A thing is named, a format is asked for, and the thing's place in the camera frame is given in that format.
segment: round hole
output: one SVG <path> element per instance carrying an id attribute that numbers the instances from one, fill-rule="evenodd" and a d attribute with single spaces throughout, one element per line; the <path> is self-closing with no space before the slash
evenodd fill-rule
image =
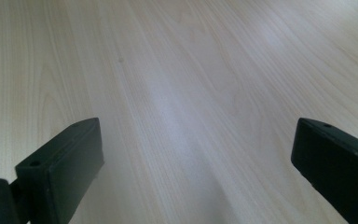
<path id="1" fill-rule="evenodd" d="M 30 166 L 38 166 L 38 165 L 40 165 L 40 161 L 33 161 L 30 164 Z"/>

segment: tabletop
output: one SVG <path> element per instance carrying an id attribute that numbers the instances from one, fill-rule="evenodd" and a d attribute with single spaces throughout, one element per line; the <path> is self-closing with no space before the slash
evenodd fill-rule
<path id="1" fill-rule="evenodd" d="M 346 223 L 290 155 L 358 137 L 358 1 L 0 0 L 0 177 L 93 117 L 71 223 Z"/>

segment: wood grain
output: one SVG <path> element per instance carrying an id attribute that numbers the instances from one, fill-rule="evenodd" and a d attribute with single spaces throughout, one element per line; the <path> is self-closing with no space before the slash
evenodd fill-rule
<path id="1" fill-rule="evenodd" d="M 345 223 L 296 121 L 358 137 L 358 1 L 0 0 L 0 177 L 99 117 L 71 223 Z"/>

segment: screw hole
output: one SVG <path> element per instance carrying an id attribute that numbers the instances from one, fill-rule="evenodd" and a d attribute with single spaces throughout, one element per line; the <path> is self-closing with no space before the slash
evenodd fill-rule
<path id="1" fill-rule="evenodd" d="M 38 166 L 38 165 L 40 165 L 40 161 L 33 161 L 30 164 L 30 166 Z"/>

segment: wooden table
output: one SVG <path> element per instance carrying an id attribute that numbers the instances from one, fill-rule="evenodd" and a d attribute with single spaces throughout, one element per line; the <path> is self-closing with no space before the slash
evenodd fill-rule
<path id="1" fill-rule="evenodd" d="M 358 1 L 0 0 L 0 177 L 92 117 L 71 223 L 345 223 L 290 154 L 300 117 L 358 137 Z"/>

